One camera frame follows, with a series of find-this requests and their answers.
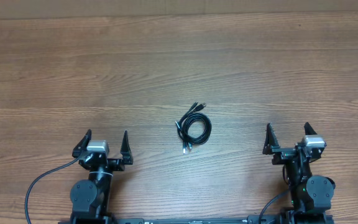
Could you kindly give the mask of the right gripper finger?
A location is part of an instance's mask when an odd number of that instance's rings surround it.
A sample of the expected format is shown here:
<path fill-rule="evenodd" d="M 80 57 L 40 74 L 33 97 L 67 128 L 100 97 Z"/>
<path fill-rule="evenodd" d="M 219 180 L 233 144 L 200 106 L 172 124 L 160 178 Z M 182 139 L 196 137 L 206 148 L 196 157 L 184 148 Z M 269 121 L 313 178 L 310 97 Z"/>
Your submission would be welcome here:
<path fill-rule="evenodd" d="M 265 142 L 264 142 L 264 148 L 262 150 L 262 154 L 265 155 L 276 154 L 279 149 L 280 149 L 280 145 L 277 141 L 277 137 L 274 133 L 272 124 L 268 123 L 266 127 Z"/>
<path fill-rule="evenodd" d="M 316 131 L 312 128 L 309 122 L 305 123 L 304 130 L 306 135 L 317 135 Z"/>

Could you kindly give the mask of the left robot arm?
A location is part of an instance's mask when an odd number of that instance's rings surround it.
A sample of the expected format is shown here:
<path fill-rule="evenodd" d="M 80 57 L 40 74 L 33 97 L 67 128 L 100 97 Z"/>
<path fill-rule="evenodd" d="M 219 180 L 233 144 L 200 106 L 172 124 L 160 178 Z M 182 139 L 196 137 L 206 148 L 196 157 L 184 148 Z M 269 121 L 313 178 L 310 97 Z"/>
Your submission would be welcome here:
<path fill-rule="evenodd" d="M 106 140 L 92 140 L 91 130 L 73 148 L 72 156 L 89 172 L 88 178 L 78 181 L 70 190 L 72 211 L 70 223 L 117 223 L 108 211 L 114 172 L 122 172 L 133 164 L 127 131 L 124 132 L 121 157 L 109 158 Z"/>

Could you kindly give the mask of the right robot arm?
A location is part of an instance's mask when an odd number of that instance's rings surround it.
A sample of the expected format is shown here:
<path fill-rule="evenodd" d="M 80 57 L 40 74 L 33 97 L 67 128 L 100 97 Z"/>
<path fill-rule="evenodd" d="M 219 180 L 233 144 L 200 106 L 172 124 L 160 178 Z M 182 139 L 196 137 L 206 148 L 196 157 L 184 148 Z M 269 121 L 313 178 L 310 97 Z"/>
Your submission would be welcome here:
<path fill-rule="evenodd" d="M 333 223 L 326 215 L 336 188 L 329 177 L 313 175 L 310 164 L 321 158 L 326 141 L 309 123 L 304 125 L 305 135 L 293 147 L 282 148 L 271 123 L 267 124 L 262 153 L 272 155 L 273 165 L 282 165 L 282 175 L 288 189 L 271 199 L 261 210 L 258 223 Z M 265 212 L 278 199 L 290 194 L 291 207 L 281 209 L 275 216 Z"/>

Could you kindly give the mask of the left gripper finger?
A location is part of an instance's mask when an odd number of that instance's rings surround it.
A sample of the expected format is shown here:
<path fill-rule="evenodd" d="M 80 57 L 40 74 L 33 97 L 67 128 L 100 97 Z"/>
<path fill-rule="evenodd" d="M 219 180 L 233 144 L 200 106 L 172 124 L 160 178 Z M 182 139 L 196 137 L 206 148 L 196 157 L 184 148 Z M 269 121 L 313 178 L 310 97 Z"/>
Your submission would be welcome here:
<path fill-rule="evenodd" d="M 133 156 L 129 145 L 127 130 L 124 131 L 120 153 L 122 155 L 122 161 L 125 165 L 133 165 Z"/>
<path fill-rule="evenodd" d="M 86 147 L 91 140 L 91 130 L 87 130 L 82 140 L 73 148 L 72 157 L 79 157 L 83 151 L 86 151 Z"/>

